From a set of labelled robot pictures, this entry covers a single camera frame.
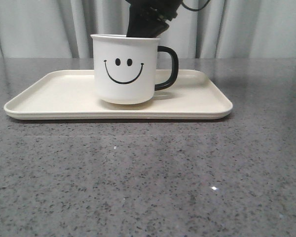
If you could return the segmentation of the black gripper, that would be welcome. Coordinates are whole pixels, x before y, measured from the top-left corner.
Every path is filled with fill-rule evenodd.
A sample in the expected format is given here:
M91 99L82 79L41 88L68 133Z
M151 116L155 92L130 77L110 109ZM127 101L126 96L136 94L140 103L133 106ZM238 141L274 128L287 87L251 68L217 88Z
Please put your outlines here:
M169 28L166 20L177 17L182 0L127 0L127 37L156 38Z

